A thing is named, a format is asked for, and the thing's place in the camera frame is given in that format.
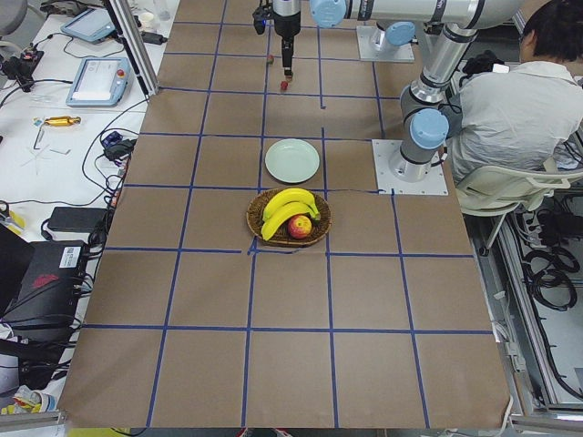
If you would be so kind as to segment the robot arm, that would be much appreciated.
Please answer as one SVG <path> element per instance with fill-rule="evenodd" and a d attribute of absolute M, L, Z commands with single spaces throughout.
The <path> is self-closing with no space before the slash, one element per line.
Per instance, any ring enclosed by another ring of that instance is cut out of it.
<path fill-rule="evenodd" d="M 403 92 L 405 138 L 390 166 L 403 181 L 419 182 L 431 171 L 436 150 L 445 142 L 448 121 L 437 106 L 477 31 L 503 23 L 520 1 L 407 1 L 406 17 L 444 25 L 418 79 Z"/>
<path fill-rule="evenodd" d="M 522 3 L 512 0 L 459 1 L 311 1 L 314 22 L 322 28 L 339 25 L 344 19 L 358 21 L 410 21 L 444 25 L 421 80 L 428 86 L 444 86 L 477 31 L 510 19 Z"/>

